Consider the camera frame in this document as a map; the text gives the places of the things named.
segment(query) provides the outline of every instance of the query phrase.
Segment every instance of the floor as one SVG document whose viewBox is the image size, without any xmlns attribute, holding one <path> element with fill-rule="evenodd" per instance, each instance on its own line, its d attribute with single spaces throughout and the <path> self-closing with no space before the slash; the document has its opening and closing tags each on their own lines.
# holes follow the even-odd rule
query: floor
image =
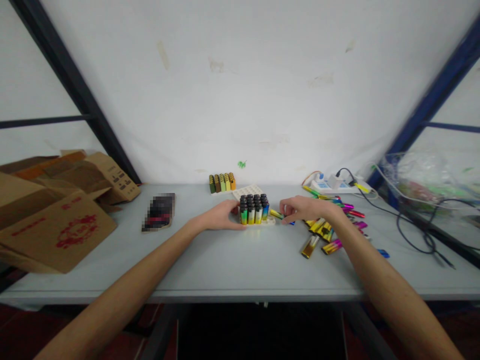
<svg viewBox="0 0 480 360">
<path fill-rule="evenodd" d="M 381 317 L 369 304 L 365 305 L 370 318 L 378 325 L 383 338 L 399 360 L 409 359 L 395 334 L 382 325 Z M 137 324 L 147 328 L 154 324 L 162 311 L 162 305 L 148 304 Z M 480 310 L 466 310 L 439 316 L 440 323 L 450 335 L 460 352 L 469 359 L 480 359 Z M 0 354 L 3 359 L 32 359 L 63 327 L 69 319 L 41 312 L 22 311 L 0 304 Z M 344 323 L 349 360 L 367 360 L 363 346 L 347 322 Z M 177 358 L 176 331 L 173 332 L 165 360 Z M 123 332 L 103 351 L 101 360 L 136 360 L 148 343 L 146 337 Z"/>
</svg>

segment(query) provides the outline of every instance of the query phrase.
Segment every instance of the open cardboard box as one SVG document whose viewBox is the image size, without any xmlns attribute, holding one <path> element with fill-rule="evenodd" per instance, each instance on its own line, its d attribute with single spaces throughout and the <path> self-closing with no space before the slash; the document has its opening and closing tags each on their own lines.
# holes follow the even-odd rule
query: open cardboard box
<svg viewBox="0 0 480 360">
<path fill-rule="evenodd" d="M 0 261 L 27 272 L 67 273 L 117 225 L 95 199 L 69 182 L 27 181 L 0 172 Z"/>
<path fill-rule="evenodd" d="M 117 226 L 106 214 L 140 188 L 110 157 L 69 150 L 0 166 L 0 261 L 67 273 Z"/>
<path fill-rule="evenodd" d="M 110 187 L 97 201 L 107 212 L 120 208 L 114 204 L 130 202 L 140 188 L 110 157 L 101 152 L 87 156 L 83 150 L 69 150 L 64 156 L 36 156 L 0 166 L 0 172 L 16 177 L 64 180 L 87 194 Z"/>
</svg>

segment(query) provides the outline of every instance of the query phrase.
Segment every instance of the plastic bag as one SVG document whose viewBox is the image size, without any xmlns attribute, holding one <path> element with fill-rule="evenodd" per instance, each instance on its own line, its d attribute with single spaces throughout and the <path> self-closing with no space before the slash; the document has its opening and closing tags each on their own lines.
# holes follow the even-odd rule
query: plastic bag
<svg viewBox="0 0 480 360">
<path fill-rule="evenodd" d="M 430 213 L 444 199 L 460 199 L 480 203 L 480 181 L 460 183 L 452 174 L 445 158 L 437 151 L 414 151 L 387 154 L 380 162 L 383 173 L 396 188 L 388 185 L 395 197 L 414 210 Z M 399 191 L 414 201 L 403 197 Z M 456 209 L 459 202 L 447 201 L 442 207 Z"/>
</svg>

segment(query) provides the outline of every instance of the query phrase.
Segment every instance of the metal frame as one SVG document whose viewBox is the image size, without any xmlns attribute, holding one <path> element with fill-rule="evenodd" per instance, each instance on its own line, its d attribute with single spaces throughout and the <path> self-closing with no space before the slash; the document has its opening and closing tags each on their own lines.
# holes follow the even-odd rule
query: metal frame
<svg viewBox="0 0 480 360">
<path fill-rule="evenodd" d="M 136 184 L 141 184 L 132 163 L 40 1 L 9 1 L 82 115 L 0 121 L 0 129 L 86 121 L 107 154 Z"/>
<path fill-rule="evenodd" d="M 430 122 L 478 59 L 480 59 L 480 15 L 385 154 L 406 152 L 425 127 L 480 133 L 478 126 Z M 382 182 L 383 178 L 378 171 L 375 171 L 368 180 L 369 185 L 375 189 L 378 189 Z"/>
</svg>

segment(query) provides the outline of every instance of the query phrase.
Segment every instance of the blue metal frame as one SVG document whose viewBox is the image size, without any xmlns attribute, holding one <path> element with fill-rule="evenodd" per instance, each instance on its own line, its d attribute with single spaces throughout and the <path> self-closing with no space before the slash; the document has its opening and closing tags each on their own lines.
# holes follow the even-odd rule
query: blue metal frame
<svg viewBox="0 0 480 360">
<path fill-rule="evenodd" d="M 455 124 L 429 122 L 429 121 L 421 122 L 420 126 L 447 129 L 447 130 L 465 131 L 468 133 L 480 133 L 480 126 L 455 125 Z"/>
<path fill-rule="evenodd" d="M 418 104 L 413 115 L 408 119 L 386 154 L 407 151 L 425 127 L 437 127 L 474 133 L 479 132 L 480 128 L 476 126 L 430 122 L 479 58 L 480 15 L 476 18 L 465 37 L 460 42 L 460 45 L 453 52 L 452 56 L 428 89 L 426 95 L 423 97 L 420 104 Z M 378 171 L 375 171 L 368 180 L 369 185 L 375 189 L 378 189 L 382 182 L 383 179 Z"/>
</svg>

